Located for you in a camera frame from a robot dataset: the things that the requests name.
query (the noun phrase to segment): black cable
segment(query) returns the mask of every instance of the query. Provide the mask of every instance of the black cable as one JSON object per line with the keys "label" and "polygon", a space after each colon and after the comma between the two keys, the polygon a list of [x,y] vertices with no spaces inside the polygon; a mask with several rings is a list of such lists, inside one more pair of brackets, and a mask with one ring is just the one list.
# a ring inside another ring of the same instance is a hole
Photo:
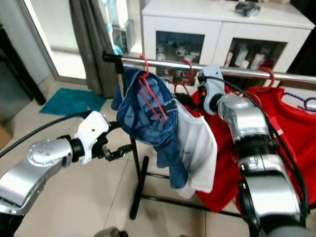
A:
{"label": "black cable", "polygon": [[68,115],[68,116],[65,116],[63,118],[59,118],[59,119],[56,119],[55,121],[53,122],[50,122],[42,127],[39,127],[38,129],[34,130],[33,132],[29,133],[28,135],[24,136],[23,138],[21,138],[20,140],[18,140],[16,143],[14,143],[13,145],[9,146],[7,149],[5,149],[3,152],[0,153],[0,158],[3,157],[5,154],[7,154],[8,152],[10,152],[12,149],[16,148],[18,145],[20,145],[22,142],[26,141],[27,139],[29,139],[30,137],[34,136],[35,134],[39,133],[40,131],[50,127],[50,126],[53,126],[59,122],[62,122],[62,121],[65,121],[67,119],[71,119],[71,118],[74,118],[74,117],[83,117],[83,118],[86,118],[89,114],[91,113],[91,111],[85,111],[85,112],[79,112],[79,113],[75,113],[75,114],[72,114],[72,115]]}
{"label": "black cable", "polygon": [[214,79],[214,80],[226,83],[227,85],[232,87],[234,90],[242,93],[248,100],[250,100],[253,103],[254,106],[256,106],[263,113],[263,115],[265,117],[265,120],[266,120],[266,123],[267,123],[268,128],[269,128],[270,135],[272,133],[272,134],[274,134],[276,136],[277,140],[279,141],[279,143],[283,147],[283,149],[284,149],[284,151],[285,151],[285,153],[286,153],[286,155],[287,155],[287,157],[288,157],[288,159],[290,161],[290,164],[288,163],[286,158],[283,156],[283,154],[281,153],[280,149],[277,150],[277,151],[278,151],[281,159],[285,163],[286,167],[289,169],[289,171],[291,172],[291,174],[295,178],[295,180],[298,183],[298,185],[300,187],[300,190],[301,190],[301,192],[303,194],[303,203],[304,203],[304,207],[305,208],[303,210],[304,213],[301,216],[301,222],[302,222],[303,225],[305,225],[307,213],[308,213],[308,210],[309,210],[308,192],[307,192],[307,187],[306,187],[305,181],[304,181],[303,176],[302,176],[297,164],[295,163],[290,151],[288,150],[286,144],[284,143],[284,141],[282,140],[282,138],[278,134],[277,130],[270,123],[270,120],[269,120],[268,116],[265,114],[265,112],[262,109],[262,107],[254,99],[252,99],[251,96],[249,96],[249,94],[247,92],[243,91],[242,89],[240,89],[238,86],[234,85],[233,83],[231,83],[231,82],[229,82],[227,80],[214,78],[214,77],[206,77],[206,78],[210,78],[210,79]]}

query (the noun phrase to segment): gray curtain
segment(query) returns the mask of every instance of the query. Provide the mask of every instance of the gray curtain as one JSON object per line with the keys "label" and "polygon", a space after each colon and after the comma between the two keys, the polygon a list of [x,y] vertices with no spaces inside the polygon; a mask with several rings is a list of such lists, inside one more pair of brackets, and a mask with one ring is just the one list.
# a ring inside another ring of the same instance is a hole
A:
{"label": "gray curtain", "polygon": [[103,51],[113,51],[98,1],[69,0],[71,18],[88,88],[97,95],[113,98],[118,76],[114,64],[102,60]]}

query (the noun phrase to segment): door frame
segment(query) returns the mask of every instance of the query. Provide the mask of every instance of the door frame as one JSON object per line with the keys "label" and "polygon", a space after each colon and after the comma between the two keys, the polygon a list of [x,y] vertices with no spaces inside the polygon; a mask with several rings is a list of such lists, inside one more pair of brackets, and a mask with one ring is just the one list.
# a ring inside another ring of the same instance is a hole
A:
{"label": "door frame", "polygon": [[79,78],[69,78],[64,77],[58,74],[58,71],[53,62],[52,50],[49,46],[48,40],[40,26],[40,22],[36,16],[36,13],[32,7],[30,0],[19,0],[18,1],[26,22],[28,23],[33,36],[47,62],[48,67],[50,68],[52,74],[54,75],[57,81],[68,82],[68,83],[77,83],[77,84],[86,84],[85,79]]}

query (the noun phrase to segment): cardboard box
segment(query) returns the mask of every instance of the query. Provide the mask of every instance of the cardboard box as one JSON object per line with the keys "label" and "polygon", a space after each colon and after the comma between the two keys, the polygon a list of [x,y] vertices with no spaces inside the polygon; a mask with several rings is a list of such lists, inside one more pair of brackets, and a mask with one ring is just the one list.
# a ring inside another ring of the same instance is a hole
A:
{"label": "cardboard box", "polygon": [[0,149],[2,149],[11,139],[12,135],[0,125]]}

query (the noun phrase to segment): purple hanger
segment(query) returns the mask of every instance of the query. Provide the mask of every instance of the purple hanger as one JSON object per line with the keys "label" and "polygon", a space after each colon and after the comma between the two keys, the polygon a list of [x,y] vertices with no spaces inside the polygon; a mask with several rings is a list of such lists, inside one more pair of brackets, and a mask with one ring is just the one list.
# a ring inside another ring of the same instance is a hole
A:
{"label": "purple hanger", "polygon": [[294,98],[296,98],[296,99],[298,99],[298,100],[303,101],[303,102],[304,102],[304,108],[301,107],[301,106],[298,106],[298,108],[300,108],[300,109],[302,109],[302,110],[305,110],[305,111],[309,111],[309,112],[316,112],[316,108],[310,108],[310,107],[308,106],[308,102],[310,102],[310,101],[312,101],[312,100],[315,100],[315,101],[316,101],[316,97],[310,97],[310,98],[307,98],[307,99],[303,99],[302,97],[300,97],[300,96],[298,96],[298,95],[294,95],[294,94],[288,93],[288,92],[284,93],[283,96],[284,96],[284,95],[289,95],[289,96],[292,96],[292,97],[294,97]]}

